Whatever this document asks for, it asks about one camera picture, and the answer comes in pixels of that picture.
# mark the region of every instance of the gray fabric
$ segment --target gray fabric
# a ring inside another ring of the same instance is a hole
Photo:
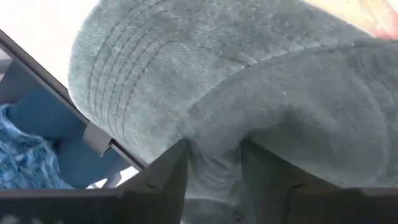
[[[76,39],[69,85],[147,162],[189,138],[186,209],[230,223],[246,136],[340,186],[395,185],[397,59],[397,43],[301,1],[105,0]]]

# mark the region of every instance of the skin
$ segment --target skin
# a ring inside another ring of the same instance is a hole
[[[383,39],[398,39],[398,0],[303,0]]]

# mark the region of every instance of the blue fabric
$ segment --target blue fabric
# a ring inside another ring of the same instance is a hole
[[[59,176],[51,142],[17,129],[7,118],[8,108],[0,106],[0,188],[72,189]]]

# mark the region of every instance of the blue knit fabric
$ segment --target blue knit fabric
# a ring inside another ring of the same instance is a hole
[[[72,189],[59,176],[51,142],[18,130],[0,106],[0,189]]]

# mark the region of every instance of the gray baseball cap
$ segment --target gray baseball cap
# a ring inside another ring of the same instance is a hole
[[[395,186],[397,76],[397,42],[302,1],[102,0],[76,38],[69,88],[146,162],[189,139],[187,201],[230,223],[215,213],[244,198],[244,138],[342,187]]]

